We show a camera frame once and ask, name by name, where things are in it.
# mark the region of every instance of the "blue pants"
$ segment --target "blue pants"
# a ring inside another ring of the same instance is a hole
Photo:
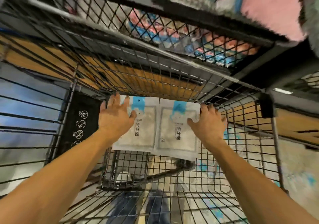
[[[106,224],[134,224],[136,203],[141,192],[127,192],[115,199],[115,208]],[[146,205],[145,224],[170,224],[170,212],[166,194],[161,190],[150,192]]]

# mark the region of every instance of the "metal wire basket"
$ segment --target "metal wire basket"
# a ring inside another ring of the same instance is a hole
[[[4,0],[1,12],[8,16],[0,20],[1,196],[93,133],[100,100],[115,91],[213,102],[227,117],[227,144],[283,188],[273,105],[261,89],[96,23],[89,23],[96,30],[83,27],[86,20],[55,5]],[[90,130],[83,119],[92,121]],[[158,200],[159,209],[150,211]],[[156,216],[170,223],[248,223],[202,146],[195,163],[109,149],[61,222]]]

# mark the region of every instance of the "wooden panel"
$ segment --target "wooden panel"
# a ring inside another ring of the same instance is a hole
[[[252,127],[254,129],[271,132],[270,119],[261,118],[259,105],[254,102],[238,106],[227,111],[229,122]],[[319,144],[319,119],[277,108],[278,133],[284,137]]]
[[[69,56],[67,56],[61,50],[45,46],[45,48],[56,55],[59,58],[58,59],[36,44],[19,38],[10,37],[10,39],[6,39],[3,36],[0,36],[0,40],[19,49],[22,53],[37,59],[43,63],[43,65],[40,65],[13,50],[8,52],[6,57],[7,61],[19,67],[31,69],[60,79],[69,80],[66,77],[72,78],[74,68],[77,66],[78,62],[82,62],[81,66],[78,67],[78,70],[85,79],[81,79],[81,81],[95,89],[104,87],[114,91],[117,90],[145,96],[187,100],[194,97],[197,92],[203,88],[203,86],[187,83],[186,81],[172,79],[170,77],[153,74],[141,69],[134,69],[130,66],[115,64],[109,61],[101,61],[86,55],[77,56],[68,52]],[[28,52],[23,47],[34,52],[43,59],[32,55],[32,53]],[[66,75],[66,77],[59,75],[58,72]]]

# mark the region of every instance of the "plastic packaging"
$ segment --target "plastic packaging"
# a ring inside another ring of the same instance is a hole
[[[121,104],[125,99],[121,95]],[[114,143],[113,150],[151,152],[154,148],[156,121],[158,119],[159,98],[130,97],[128,114],[136,111],[137,117],[131,129]]]
[[[199,120],[200,104],[160,99],[160,122],[152,153],[195,161],[199,140],[187,118]]]

